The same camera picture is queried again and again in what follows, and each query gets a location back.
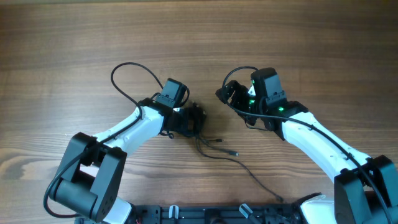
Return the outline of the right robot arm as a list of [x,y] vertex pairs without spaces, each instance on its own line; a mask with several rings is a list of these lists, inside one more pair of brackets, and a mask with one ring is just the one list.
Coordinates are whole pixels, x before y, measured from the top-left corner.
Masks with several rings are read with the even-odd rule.
[[216,91],[253,129],[266,131],[304,152],[332,181],[333,198],[309,195],[297,203],[301,223],[397,223],[397,170],[385,155],[371,157],[320,124],[308,108],[289,101],[272,67],[252,67],[251,87],[224,78]]

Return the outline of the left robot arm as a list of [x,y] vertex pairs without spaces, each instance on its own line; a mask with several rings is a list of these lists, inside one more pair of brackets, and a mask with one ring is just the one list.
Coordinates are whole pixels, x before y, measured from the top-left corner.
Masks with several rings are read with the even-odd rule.
[[52,199],[73,210],[76,223],[135,223],[135,208],[118,197],[126,159],[159,134],[199,134],[206,113],[196,103],[184,107],[188,95],[184,84],[169,78],[162,92],[137,102],[133,114],[109,130],[94,136],[75,134],[45,192],[46,212],[57,216],[49,209]]

